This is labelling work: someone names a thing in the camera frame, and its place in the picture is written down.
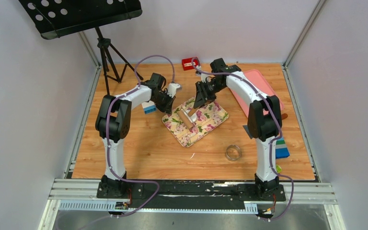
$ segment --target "green object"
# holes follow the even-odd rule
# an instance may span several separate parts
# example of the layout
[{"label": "green object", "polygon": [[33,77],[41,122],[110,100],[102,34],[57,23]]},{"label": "green object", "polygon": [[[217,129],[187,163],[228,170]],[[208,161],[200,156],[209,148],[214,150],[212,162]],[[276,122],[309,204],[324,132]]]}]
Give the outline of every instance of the green object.
[{"label": "green object", "polygon": [[277,173],[280,173],[281,172],[281,167],[279,165],[276,164],[276,171]]}]

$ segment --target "gray floor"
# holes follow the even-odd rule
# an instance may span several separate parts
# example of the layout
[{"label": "gray floor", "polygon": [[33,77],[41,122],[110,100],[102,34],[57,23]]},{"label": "gray floor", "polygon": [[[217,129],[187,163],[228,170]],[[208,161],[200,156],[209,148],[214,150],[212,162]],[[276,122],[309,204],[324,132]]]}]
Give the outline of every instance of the gray floor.
[{"label": "gray floor", "polygon": [[[279,214],[285,206],[277,205]],[[58,227],[76,230],[91,221],[109,215],[98,211],[59,211]],[[125,218],[106,218],[85,230],[330,230],[322,205],[291,205],[281,219],[266,223],[255,215],[189,214],[139,212]]]}]

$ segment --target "robotic arm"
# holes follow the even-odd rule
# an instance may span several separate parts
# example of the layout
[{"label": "robotic arm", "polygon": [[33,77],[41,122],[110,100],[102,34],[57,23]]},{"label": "robotic arm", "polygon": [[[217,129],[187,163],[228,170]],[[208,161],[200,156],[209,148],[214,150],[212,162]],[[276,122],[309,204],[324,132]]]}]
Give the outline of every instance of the robotic arm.
[{"label": "robotic arm", "polygon": [[276,165],[276,155],[272,152],[269,158],[269,143],[278,135],[278,129],[270,114],[263,115],[263,110],[268,110],[266,104],[258,96],[263,96],[270,104],[272,111],[275,114],[276,120],[282,126],[280,101],[276,96],[268,96],[260,91],[257,87],[257,92],[254,92],[249,84],[252,84],[243,74],[241,69],[236,66],[227,66],[222,58],[214,60],[210,64],[213,73],[232,73],[232,75],[216,74],[210,77],[206,74],[201,74],[201,81],[196,85],[196,97],[194,108],[197,109],[203,105],[211,103],[216,99],[216,93],[222,89],[229,87],[234,90],[247,104],[249,104],[248,115],[248,130],[257,145],[257,171],[255,181],[258,187],[258,193],[263,196],[265,193],[270,193],[278,188],[278,176],[270,167]]},{"label": "robotic arm", "polygon": [[[175,94],[181,89],[177,83],[170,83],[163,90],[166,79],[157,73],[153,73],[150,80],[141,82],[141,85],[130,94],[117,96],[106,95],[103,97],[100,111],[98,113],[95,129],[99,131],[103,144],[105,145],[106,169],[105,175],[100,182],[100,190],[110,196],[120,197],[126,191],[126,183],[118,180],[112,173],[108,165],[119,177],[126,179],[126,169],[123,162],[124,138],[127,136],[130,128],[131,110],[143,102],[152,100],[156,108],[164,113],[171,114]],[[112,106],[111,112],[117,112],[117,116],[110,116],[109,121],[109,141],[110,152],[106,152],[108,142],[106,140],[106,116],[111,102],[119,98]]]}]

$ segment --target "black music stand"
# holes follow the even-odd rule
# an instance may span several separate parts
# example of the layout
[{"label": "black music stand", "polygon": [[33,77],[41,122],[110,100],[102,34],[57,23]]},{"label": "black music stand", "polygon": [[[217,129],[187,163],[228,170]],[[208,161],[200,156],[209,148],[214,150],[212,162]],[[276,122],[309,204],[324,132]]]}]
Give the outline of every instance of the black music stand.
[{"label": "black music stand", "polygon": [[[95,28],[98,34],[98,47],[101,50],[103,75],[106,91],[109,95],[108,78],[122,82],[126,67],[133,66],[111,44],[109,38],[104,38],[99,29],[102,25],[139,17],[142,8],[139,0],[19,0],[36,25],[36,29],[44,39],[60,38],[80,31]],[[125,67],[119,76],[109,46],[122,58]],[[108,63],[115,77],[108,76]]]}]

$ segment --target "metal ring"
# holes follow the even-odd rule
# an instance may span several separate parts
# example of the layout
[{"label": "metal ring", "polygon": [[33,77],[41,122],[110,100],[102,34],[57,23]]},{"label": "metal ring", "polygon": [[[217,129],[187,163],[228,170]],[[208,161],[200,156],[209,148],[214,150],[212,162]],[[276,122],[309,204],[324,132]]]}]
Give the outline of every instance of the metal ring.
[{"label": "metal ring", "polygon": [[[237,152],[238,152],[238,157],[237,158],[232,158],[228,155],[228,150],[230,149],[235,149]],[[242,156],[242,150],[241,148],[239,148],[239,146],[237,145],[229,145],[227,148],[226,148],[226,151],[225,151],[225,157],[226,159],[228,159],[229,161],[236,161],[237,159],[239,159],[240,157]]]}]

